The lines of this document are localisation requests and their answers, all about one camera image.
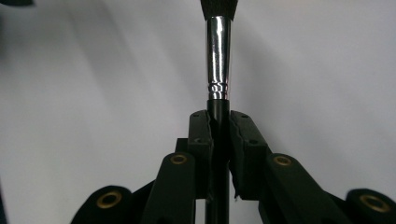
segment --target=makeup brush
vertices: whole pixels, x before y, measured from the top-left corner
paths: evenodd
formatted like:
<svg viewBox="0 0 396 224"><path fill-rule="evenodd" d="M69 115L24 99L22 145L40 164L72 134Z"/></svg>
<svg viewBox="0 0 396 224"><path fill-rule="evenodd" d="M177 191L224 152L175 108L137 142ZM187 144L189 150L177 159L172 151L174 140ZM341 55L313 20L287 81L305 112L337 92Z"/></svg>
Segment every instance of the makeup brush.
<svg viewBox="0 0 396 224"><path fill-rule="evenodd" d="M206 224L229 223L230 34L237 0L201 0L206 20L207 112L214 141L206 196Z"/></svg>

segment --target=screw hole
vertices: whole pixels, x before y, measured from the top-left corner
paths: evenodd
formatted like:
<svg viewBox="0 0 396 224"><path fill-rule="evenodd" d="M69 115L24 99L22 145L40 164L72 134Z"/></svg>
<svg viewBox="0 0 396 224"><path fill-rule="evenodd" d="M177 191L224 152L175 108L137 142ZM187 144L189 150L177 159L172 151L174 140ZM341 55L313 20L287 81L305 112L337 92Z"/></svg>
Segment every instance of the screw hole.
<svg viewBox="0 0 396 224"><path fill-rule="evenodd" d="M96 205L102 209L114 207L121 201L122 195L119 191L113 190L102 196L96 201Z"/></svg>

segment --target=brass insert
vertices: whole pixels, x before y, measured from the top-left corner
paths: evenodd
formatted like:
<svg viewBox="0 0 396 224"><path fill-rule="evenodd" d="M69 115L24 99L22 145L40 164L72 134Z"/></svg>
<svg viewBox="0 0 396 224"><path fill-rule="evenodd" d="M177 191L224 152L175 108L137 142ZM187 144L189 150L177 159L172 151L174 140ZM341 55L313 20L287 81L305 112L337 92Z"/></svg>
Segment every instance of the brass insert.
<svg viewBox="0 0 396 224"><path fill-rule="evenodd" d="M283 165L283 166L289 166L291 165L291 159L284 157L284 156L277 156L274 158L274 162Z"/></svg>
<svg viewBox="0 0 396 224"><path fill-rule="evenodd" d="M121 201L122 195L118 190L110 191L96 201L96 205L100 208L107 209L114 207Z"/></svg>
<svg viewBox="0 0 396 224"><path fill-rule="evenodd" d="M359 197L359 199L364 205L377 212L387 213L388 211L390 211L390 206L382 201L380 198L375 197L374 195L363 194Z"/></svg>
<svg viewBox="0 0 396 224"><path fill-rule="evenodd" d="M171 162L175 165L183 164L186 161L187 161L187 157L185 157L183 155L175 155L175 156L171 157Z"/></svg>

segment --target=silver ferrule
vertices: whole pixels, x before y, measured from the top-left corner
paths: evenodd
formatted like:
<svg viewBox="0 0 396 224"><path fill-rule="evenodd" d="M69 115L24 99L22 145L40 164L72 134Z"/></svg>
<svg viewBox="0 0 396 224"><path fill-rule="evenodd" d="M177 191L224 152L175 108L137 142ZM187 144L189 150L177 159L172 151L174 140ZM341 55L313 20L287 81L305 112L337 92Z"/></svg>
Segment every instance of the silver ferrule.
<svg viewBox="0 0 396 224"><path fill-rule="evenodd" d="M206 60L209 100L228 99L232 21L212 17L206 21Z"/></svg>

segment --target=white background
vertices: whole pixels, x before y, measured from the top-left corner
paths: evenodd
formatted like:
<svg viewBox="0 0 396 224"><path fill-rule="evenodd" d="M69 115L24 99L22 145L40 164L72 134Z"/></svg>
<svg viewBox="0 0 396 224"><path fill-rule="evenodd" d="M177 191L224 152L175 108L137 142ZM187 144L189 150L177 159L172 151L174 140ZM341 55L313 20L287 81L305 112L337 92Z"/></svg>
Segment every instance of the white background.
<svg viewBox="0 0 396 224"><path fill-rule="evenodd" d="M241 0L232 109L325 190L345 198L369 188L396 200L395 22L394 0ZM139 189L205 100L198 0L0 6L9 223L69 223L101 187ZM257 203L231 200L231 223L260 222Z"/></svg>

